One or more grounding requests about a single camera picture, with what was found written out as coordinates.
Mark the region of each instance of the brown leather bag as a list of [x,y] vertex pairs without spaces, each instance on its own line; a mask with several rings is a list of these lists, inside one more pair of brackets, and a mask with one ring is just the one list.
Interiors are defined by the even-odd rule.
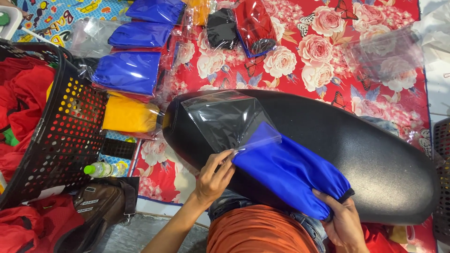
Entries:
[[81,188],[74,200],[75,209],[85,223],[66,234],[58,253],[82,253],[93,250],[112,225],[130,224],[135,213],[137,194],[126,182],[115,179],[99,179],[98,183]]

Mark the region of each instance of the jeans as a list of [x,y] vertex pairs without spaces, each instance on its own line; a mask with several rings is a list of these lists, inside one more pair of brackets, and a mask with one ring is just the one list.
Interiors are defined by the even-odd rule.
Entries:
[[[225,189],[222,196],[220,196],[216,201],[214,201],[208,209],[208,216],[211,222],[218,217],[222,216],[228,211],[237,208],[244,208],[257,203],[229,190]],[[325,245],[323,240],[327,238],[324,228],[320,221],[305,216],[301,213],[284,212],[286,215],[290,216],[292,219],[298,221],[303,228],[308,232],[319,253],[325,253]]]

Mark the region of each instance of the green bottle cap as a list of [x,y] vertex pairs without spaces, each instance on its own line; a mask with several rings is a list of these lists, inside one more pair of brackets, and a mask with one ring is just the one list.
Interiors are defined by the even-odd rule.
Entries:
[[95,166],[94,165],[88,165],[85,167],[84,172],[86,174],[92,174],[95,172]]

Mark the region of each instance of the gray floor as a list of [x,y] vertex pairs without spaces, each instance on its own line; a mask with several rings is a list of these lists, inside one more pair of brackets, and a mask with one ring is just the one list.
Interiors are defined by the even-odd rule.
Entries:
[[[129,226],[110,227],[93,253],[137,253],[166,225],[167,218],[136,214]],[[208,229],[194,225],[179,253],[204,253]]]

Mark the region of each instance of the orange shirt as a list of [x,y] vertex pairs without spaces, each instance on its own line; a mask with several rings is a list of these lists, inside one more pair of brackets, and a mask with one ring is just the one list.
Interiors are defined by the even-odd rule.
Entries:
[[208,253],[318,253],[296,220],[265,205],[231,210],[209,227]]

